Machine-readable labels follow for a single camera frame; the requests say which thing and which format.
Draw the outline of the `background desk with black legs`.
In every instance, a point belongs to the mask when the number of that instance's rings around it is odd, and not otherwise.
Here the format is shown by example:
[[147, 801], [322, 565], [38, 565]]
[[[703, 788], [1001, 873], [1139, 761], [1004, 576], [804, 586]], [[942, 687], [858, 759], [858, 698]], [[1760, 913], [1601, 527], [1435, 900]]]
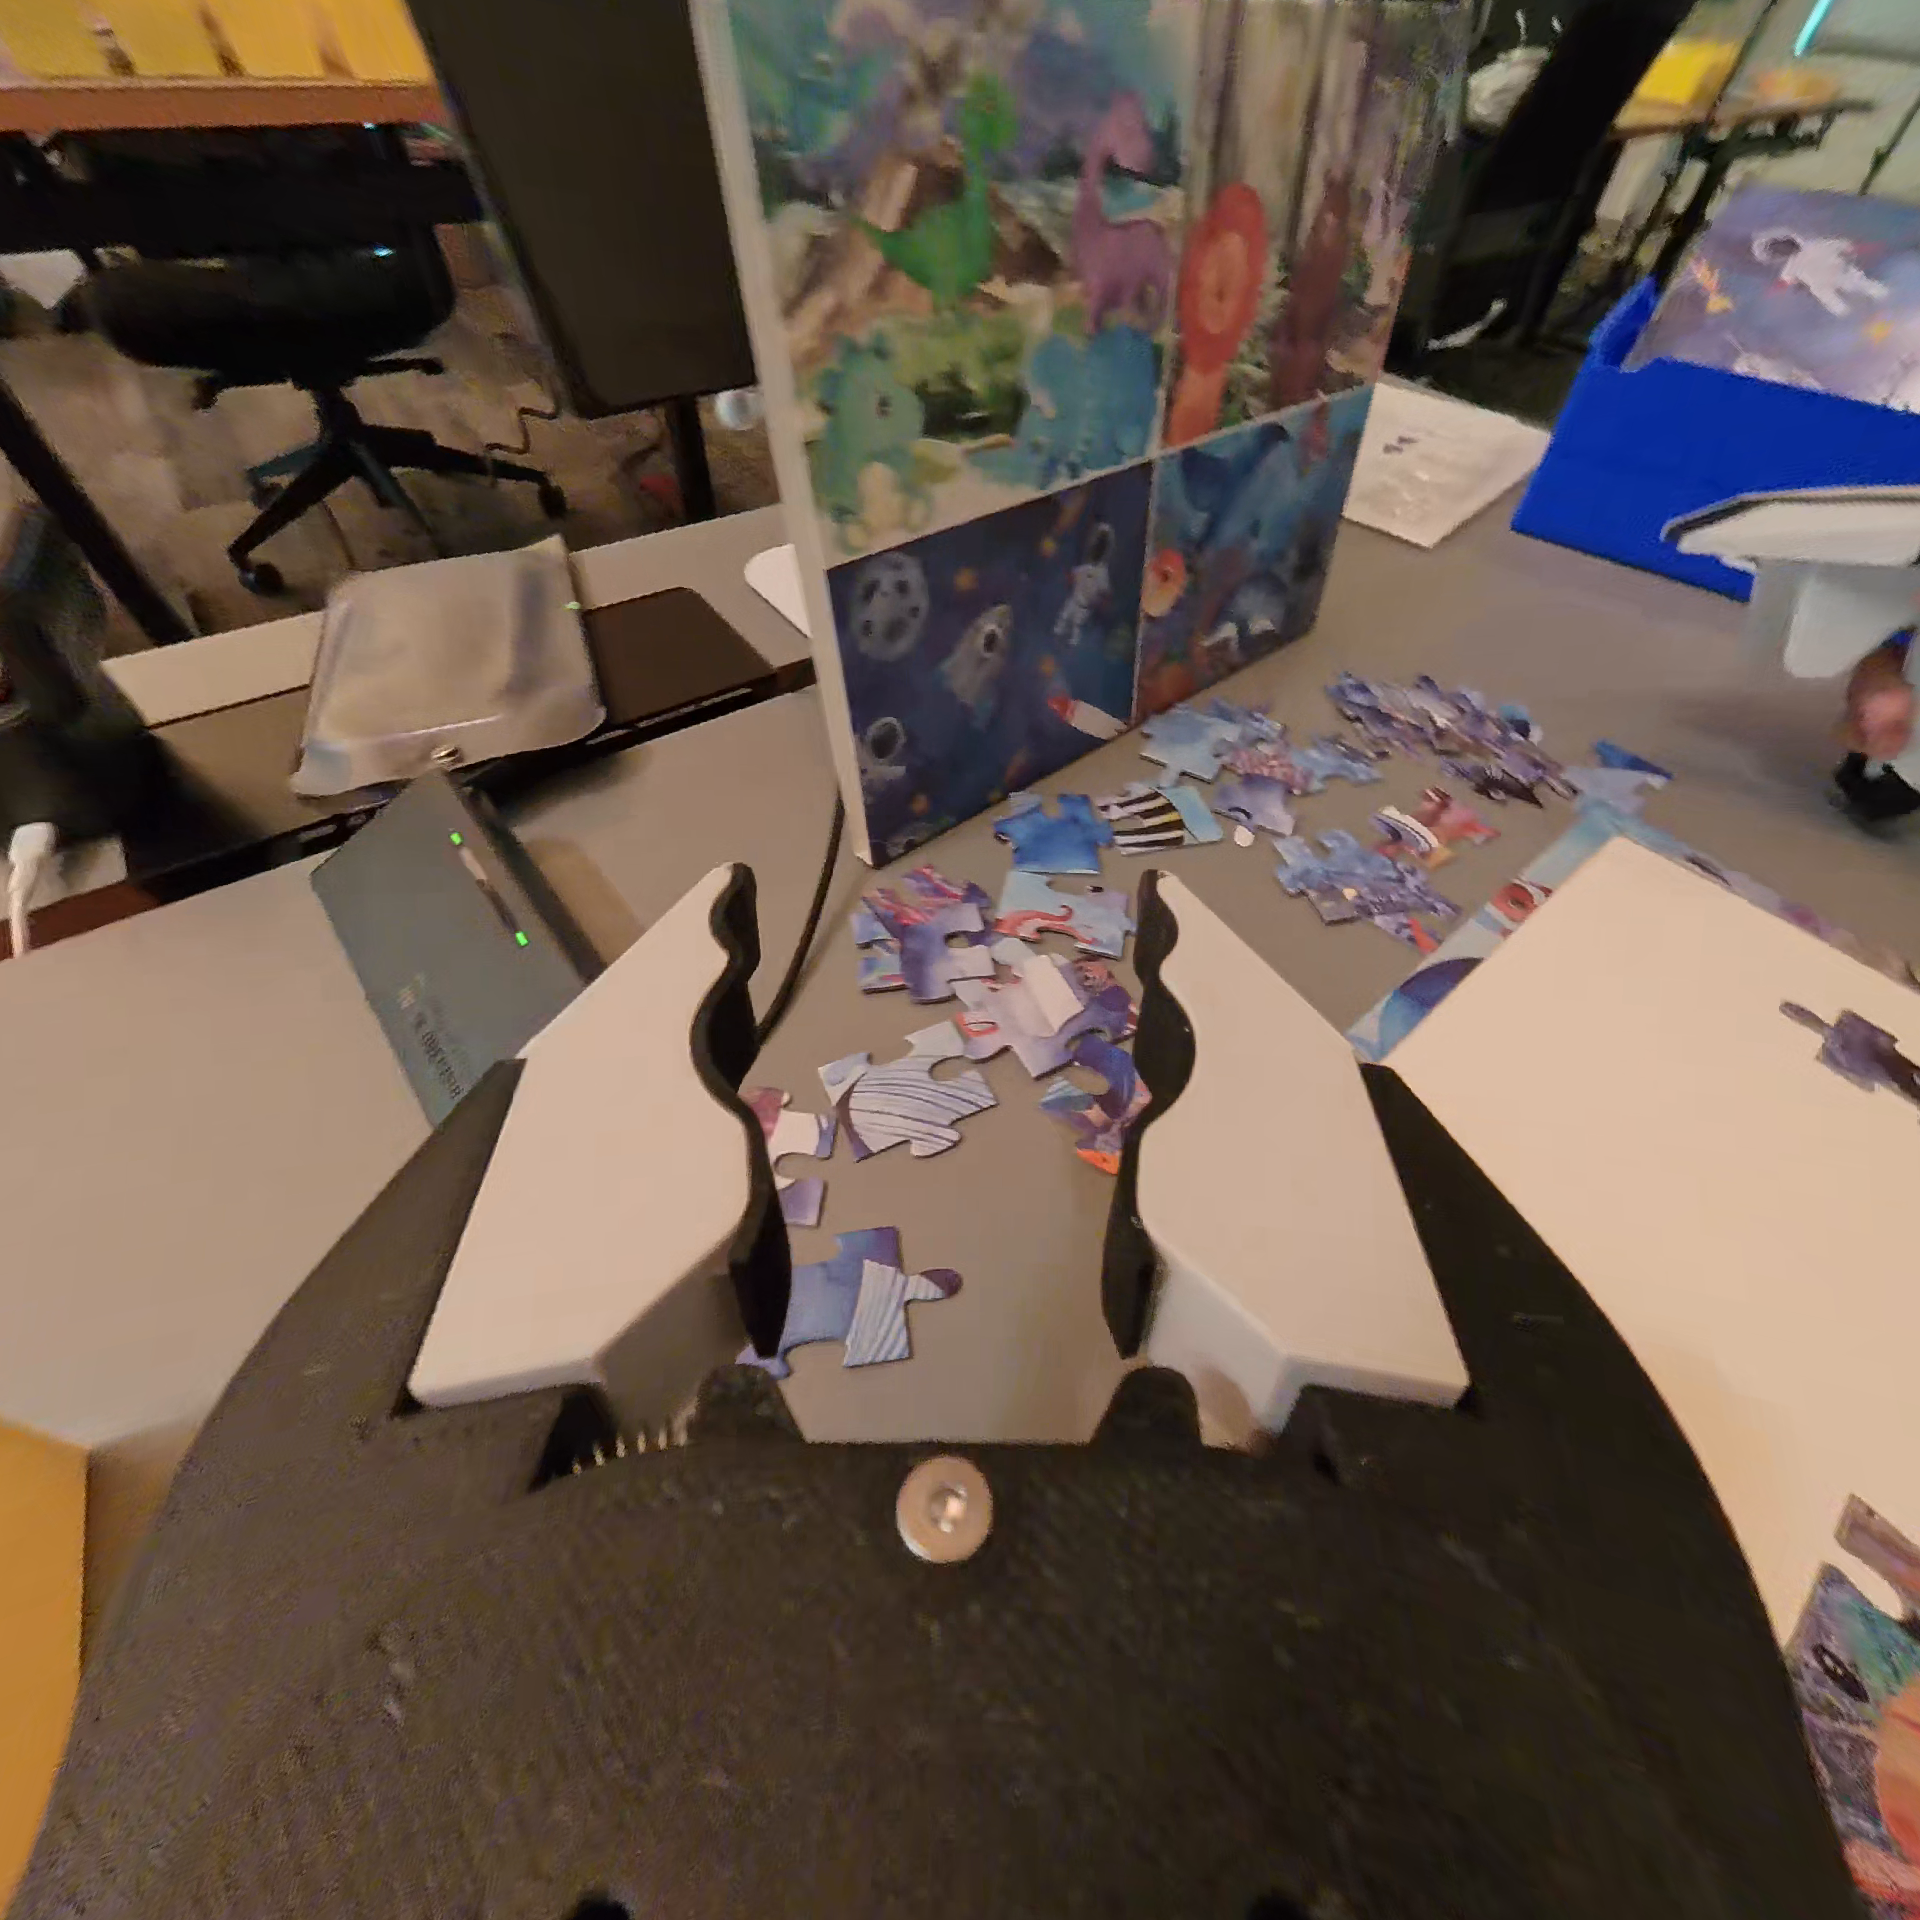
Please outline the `background desk with black legs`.
[[1634, 142], [1674, 140], [1680, 165], [1699, 166], [1694, 194], [1670, 218], [1654, 263], [1655, 281], [1667, 284], [1740, 162], [1817, 150], [1843, 116], [1872, 110], [1870, 97], [1847, 94], [1836, 82], [1794, 80], [1785, 70], [1762, 74], [1746, 92], [1727, 92], [1711, 108], [1626, 104], [1594, 154], [1578, 165], [1571, 194], [1546, 229], [1524, 293], [1490, 334], [1523, 346], [1547, 334], [1556, 287], [1594, 225], [1617, 162]]

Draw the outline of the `pale blue tentacle jigsaw piece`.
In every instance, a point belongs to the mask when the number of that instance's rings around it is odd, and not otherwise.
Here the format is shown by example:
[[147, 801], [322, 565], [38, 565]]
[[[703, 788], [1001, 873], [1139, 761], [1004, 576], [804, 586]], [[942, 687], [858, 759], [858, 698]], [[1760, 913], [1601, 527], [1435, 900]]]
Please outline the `pale blue tentacle jigsaw piece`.
[[1010, 870], [992, 913], [1007, 938], [1033, 943], [1044, 934], [1065, 936], [1079, 953], [1123, 959], [1136, 916], [1132, 895], [1110, 885], [1065, 892], [1055, 874]]

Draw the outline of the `wooden side desk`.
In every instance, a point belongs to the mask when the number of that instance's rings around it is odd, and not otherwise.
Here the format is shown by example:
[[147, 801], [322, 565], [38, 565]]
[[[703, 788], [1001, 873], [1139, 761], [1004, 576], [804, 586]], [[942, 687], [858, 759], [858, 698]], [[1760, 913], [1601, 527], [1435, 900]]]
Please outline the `wooden side desk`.
[[[458, 145], [410, 150], [408, 128], [451, 129], [435, 80], [22, 80], [6, 82], [6, 254], [196, 249], [280, 237], [346, 242], [402, 229], [480, 224], [486, 205]], [[368, 150], [334, 172], [218, 175], [162, 192], [152, 183], [68, 183], [42, 154], [50, 137], [268, 135], [362, 129]]]

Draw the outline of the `black battery charger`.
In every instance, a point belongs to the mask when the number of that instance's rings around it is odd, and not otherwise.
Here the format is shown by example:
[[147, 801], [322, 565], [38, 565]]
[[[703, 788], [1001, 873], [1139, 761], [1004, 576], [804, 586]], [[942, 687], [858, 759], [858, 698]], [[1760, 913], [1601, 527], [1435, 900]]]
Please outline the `black battery charger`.
[[74, 728], [105, 705], [105, 599], [58, 519], [19, 500], [2, 537], [2, 730]]

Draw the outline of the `blue storage bin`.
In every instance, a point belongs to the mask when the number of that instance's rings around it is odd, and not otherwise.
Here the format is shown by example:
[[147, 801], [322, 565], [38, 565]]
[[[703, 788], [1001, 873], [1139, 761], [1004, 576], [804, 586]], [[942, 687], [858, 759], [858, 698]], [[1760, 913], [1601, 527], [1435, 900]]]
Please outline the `blue storage bin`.
[[1752, 574], [1683, 556], [1667, 521], [1759, 492], [1915, 485], [1915, 414], [1674, 359], [1626, 368], [1658, 301], [1644, 278], [1595, 327], [1519, 535], [1742, 602]]

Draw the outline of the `blue striped jigsaw piece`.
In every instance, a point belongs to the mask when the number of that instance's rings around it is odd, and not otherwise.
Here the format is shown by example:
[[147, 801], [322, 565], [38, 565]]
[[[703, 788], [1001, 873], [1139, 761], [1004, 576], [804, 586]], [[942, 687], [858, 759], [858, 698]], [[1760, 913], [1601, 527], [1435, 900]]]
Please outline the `blue striped jigsaw piece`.
[[1584, 761], [1563, 766], [1563, 782], [1586, 809], [1641, 816], [1649, 797], [1671, 785], [1674, 772], [1609, 737], [1599, 737]]

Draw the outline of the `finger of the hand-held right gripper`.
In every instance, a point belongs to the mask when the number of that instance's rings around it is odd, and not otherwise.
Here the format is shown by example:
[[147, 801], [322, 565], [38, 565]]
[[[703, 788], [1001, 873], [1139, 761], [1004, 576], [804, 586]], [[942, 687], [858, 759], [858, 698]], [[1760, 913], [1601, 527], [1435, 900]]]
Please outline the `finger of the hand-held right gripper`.
[[1667, 521], [1667, 535], [1915, 535], [1915, 487], [1740, 494]]
[[1675, 524], [1675, 548], [1694, 557], [1759, 566], [1913, 566], [1919, 511], [1728, 511]]

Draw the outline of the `black partition panel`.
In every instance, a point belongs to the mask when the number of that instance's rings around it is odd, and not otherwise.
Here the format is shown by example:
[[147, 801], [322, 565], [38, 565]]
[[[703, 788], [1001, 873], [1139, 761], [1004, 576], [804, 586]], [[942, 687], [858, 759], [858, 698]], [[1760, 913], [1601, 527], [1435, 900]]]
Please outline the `black partition panel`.
[[755, 383], [686, 2], [411, 2], [568, 409], [658, 412], [718, 513], [703, 399]]

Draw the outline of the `small yellow bin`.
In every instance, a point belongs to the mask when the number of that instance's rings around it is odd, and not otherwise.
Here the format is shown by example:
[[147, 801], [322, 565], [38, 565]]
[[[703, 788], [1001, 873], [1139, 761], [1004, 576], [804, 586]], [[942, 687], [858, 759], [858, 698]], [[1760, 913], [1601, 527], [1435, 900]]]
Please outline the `small yellow bin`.
[[242, 80], [326, 80], [326, 18], [314, 2], [203, 2], [227, 73]]
[[2, 2], [6, 85], [91, 82], [112, 74], [82, 2]]
[[435, 66], [404, 2], [314, 2], [320, 60], [339, 80], [435, 85]]
[[227, 73], [203, 2], [91, 2], [114, 70], [138, 80], [218, 80]]

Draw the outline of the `illustrated animal puzzle box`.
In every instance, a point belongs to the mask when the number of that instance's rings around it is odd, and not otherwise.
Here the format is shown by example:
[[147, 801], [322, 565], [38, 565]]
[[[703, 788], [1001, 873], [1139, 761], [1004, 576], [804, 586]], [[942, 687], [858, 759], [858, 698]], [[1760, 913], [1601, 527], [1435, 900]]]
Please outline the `illustrated animal puzzle box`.
[[858, 852], [1307, 636], [1470, 5], [731, 2], [694, 33]]

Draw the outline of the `dark blue coral jigsaw piece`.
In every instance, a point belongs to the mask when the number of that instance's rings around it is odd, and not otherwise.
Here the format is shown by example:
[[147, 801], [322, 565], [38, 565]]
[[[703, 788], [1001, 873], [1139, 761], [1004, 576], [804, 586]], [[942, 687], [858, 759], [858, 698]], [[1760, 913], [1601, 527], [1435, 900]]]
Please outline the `dark blue coral jigsaw piece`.
[[1136, 999], [1100, 959], [1047, 957], [1047, 969], [1030, 975], [1031, 991], [1044, 1018], [1063, 1018], [1038, 1041], [1030, 1071], [1044, 1076], [1063, 1071], [1079, 1058], [1079, 1048], [1097, 1039], [1123, 1047], [1139, 1025]]

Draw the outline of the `pile of puzzle pieces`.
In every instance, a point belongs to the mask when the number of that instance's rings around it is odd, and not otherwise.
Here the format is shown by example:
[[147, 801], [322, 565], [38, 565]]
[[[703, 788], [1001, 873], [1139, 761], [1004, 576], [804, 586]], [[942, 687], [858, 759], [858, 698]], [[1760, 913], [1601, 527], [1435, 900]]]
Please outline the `pile of puzzle pieces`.
[[[1072, 806], [1083, 778], [1070, 774], [1044, 794], [995, 801], [953, 845], [932, 845], [937, 868], [913, 854], [855, 874], [834, 898], [859, 918], [855, 953], [900, 933], [922, 941], [894, 953], [881, 1022], [822, 1070], [818, 1093], [798, 1045], [826, 1039], [826, 1014], [802, 1014], [758, 1070], [786, 1081], [785, 1109], [800, 1096], [800, 1118], [780, 1119], [769, 1143], [780, 1160], [802, 1157], [815, 1180], [800, 1180], [808, 1217], [785, 1222], [795, 1269], [785, 1327], [769, 1356], [744, 1356], [780, 1378], [804, 1348], [906, 1374], [831, 1404], [826, 1365], [811, 1361], [798, 1385], [810, 1428], [1065, 1437], [1094, 1425], [1094, 1404], [1144, 1365], [1119, 1356], [1103, 1309], [1121, 1146], [1145, 1105], [1134, 1039], [1090, 1039], [1063, 1071], [1033, 1076], [1033, 1053], [969, 1060], [953, 1025], [963, 977], [995, 977], [1026, 956], [1044, 969], [1050, 956], [1106, 962], [1139, 1010], [1136, 933], [1116, 962], [1058, 934], [1007, 938], [992, 913], [1010, 870], [1055, 874], [1075, 894], [1123, 889], [1136, 928], [1144, 874], [1184, 879], [1334, 1022], [1375, 1102], [1399, 1090], [1395, 1076], [1371, 1076], [1346, 1016], [1329, 1016], [1334, 986], [1307, 986], [1314, 957], [1298, 938], [1388, 920], [1401, 962], [1434, 953], [1470, 912], [1442, 895], [1432, 854], [1494, 837], [1481, 809], [1490, 794], [1420, 788], [1452, 762], [1418, 761], [1410, 736], [1390, 756], [1366, 730], [1292, 736], [1262, 705], [1209, 701], [1191, 720], [1202, 746], [1224, 750], [1212, 778], [1094, 774], [1095, 794]], [[1377, 1112], [1386, 1134], [1386, 1105]], [[1399, 1177], [1422, 1236], [1414, 1174]], [[1435, 1277], [1441, 1254], [1426, 1254]]]

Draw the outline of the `instruction sheet in plastic sleeve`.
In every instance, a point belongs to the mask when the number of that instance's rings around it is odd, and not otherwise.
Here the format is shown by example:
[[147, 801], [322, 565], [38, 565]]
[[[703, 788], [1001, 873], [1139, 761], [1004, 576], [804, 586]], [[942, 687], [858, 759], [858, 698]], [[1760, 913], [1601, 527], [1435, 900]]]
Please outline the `instruction sheet in plastic sleeve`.
[[1361, 434], [1342, 519], [1434, 550], [1521, 489], [1552, 432], [1446, 393], [1380, 380]]

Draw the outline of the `cream puzzle frame tray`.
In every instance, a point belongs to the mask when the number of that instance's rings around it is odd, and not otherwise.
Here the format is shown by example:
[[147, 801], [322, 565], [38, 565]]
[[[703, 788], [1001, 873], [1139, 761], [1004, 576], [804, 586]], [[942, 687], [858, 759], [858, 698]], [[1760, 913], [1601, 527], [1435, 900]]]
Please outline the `cream puzzle frame tray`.
[[1787, 1648], [1870, 1916], [1915, 1916], [1919, 1122], [1798, 1001], [1915, 1058], [1915, 962], [1586, 821], [1351, 1039], [1447, 1125], [1680, 1422]]

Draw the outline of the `yellow plastic bin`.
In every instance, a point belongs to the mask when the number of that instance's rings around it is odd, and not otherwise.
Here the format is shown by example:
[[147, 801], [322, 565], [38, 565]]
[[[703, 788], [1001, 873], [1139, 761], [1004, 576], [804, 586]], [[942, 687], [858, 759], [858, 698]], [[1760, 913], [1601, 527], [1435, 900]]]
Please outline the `yellow plastic bin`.
[[89, 1455], [2, 1424], [2, 1900], [25, 1871], [76, 1710]]

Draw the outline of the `black flat device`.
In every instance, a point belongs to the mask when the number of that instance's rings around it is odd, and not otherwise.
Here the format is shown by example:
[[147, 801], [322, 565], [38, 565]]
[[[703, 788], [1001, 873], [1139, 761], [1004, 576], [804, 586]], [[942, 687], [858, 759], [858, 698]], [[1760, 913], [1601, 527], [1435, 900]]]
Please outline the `black flat device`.
[[497, 809], [441, 772], [410, 782], [311, 885], [431, 1125], [604, 969]]

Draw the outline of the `black urchin jigsaw piece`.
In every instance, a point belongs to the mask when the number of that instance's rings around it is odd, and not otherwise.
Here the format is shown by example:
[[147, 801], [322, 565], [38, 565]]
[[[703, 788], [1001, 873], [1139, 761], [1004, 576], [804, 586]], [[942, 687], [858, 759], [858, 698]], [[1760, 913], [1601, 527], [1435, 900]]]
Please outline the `black urchin jigsaw piece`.
[[1816, 1058], [1849, 1086], [1886, 1090], [1919, 1109], [1919, 1060], [1902, 1050], [1898, 1037], [1854, 1010], [1824, 1018], [1798, 1001], [1784, 1001], [1782, 1014], [1816, 1034]]

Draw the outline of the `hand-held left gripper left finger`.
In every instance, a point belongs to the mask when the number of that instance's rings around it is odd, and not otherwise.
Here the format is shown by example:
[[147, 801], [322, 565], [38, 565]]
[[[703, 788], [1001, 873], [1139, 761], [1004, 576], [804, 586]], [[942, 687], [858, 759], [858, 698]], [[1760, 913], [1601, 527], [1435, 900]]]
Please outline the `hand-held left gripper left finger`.
[[522, 1047], [414, 1401], [587, 1385], [617, 1410], [686, 1410], [777, 1344], [793, 1261], [742, 1094], [758, 905], [750, 866], [712, 868]]

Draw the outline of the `space puzzle board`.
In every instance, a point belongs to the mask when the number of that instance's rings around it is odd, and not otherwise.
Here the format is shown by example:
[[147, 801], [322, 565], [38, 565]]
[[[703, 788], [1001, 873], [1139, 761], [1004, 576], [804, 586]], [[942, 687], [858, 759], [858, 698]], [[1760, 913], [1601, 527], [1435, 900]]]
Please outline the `space puzzle board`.
[[1742, 183], [1683, 254], [1626, 370], [1655, 360], [1919, 409], [1919, 207]]

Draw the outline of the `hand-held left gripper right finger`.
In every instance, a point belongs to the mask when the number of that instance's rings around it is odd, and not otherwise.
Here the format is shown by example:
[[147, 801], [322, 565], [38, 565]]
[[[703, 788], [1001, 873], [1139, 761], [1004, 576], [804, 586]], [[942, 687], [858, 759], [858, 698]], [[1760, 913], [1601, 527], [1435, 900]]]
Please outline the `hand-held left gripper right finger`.
[[1353, 1047], [1184, 879], [1139, 895], [1134, 1062], [1103, 1254], [1119, 1356], [1202, 1428], [1283, 1428], [1313, 1388], [1454, 1407], [1470, 1388]]

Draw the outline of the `black office chair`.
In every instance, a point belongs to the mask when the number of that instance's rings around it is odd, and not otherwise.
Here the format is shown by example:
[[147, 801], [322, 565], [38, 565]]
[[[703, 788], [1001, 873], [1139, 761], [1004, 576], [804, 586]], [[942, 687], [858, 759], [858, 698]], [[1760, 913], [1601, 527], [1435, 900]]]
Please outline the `black office chair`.
[[510, 450], [470, 453], [411, 425], [368, 421], [353, 388], [372, 377], [440, 377], [423, 352], [458, 304], [440, 240], [431, 231], [386, 247], [218, 258], [132, 258], [91, 274], [82, 309], [91, 329], [129, 360], [190, 377], [190, 405], [222, 396], [292, 388], [306, 396], [315, 437], [247, 470], [252, 524], [227, 557], [254, 593], [284, 591], [260, 548], [348, 485], [426, 530], [401, 476], [479, 477], [529, 487], [544, 516], [570, 511], [566, 489]]

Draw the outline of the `silver foil pouch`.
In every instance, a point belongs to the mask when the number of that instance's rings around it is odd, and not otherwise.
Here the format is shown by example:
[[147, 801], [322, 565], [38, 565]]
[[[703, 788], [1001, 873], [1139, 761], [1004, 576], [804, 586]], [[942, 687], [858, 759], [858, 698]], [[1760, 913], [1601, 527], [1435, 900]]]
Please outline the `silver foil pouch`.
[[320, 615], [291, 788], [334, 800], [566, 746], [606, 720], [562, 537], [360, 572]]

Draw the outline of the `person's right hand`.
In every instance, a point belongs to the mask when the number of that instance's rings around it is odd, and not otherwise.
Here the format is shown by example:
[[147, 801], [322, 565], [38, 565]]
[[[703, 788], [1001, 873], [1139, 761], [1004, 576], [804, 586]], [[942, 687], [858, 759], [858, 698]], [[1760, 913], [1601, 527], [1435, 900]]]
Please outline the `person's right hand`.
[[1894, 762], [1915, 741], [1919, 690], [1913, 636], [1896, 632], [1863, 655], [1843, 697], [1843, 737], [1849, 751], [1874, 762]]

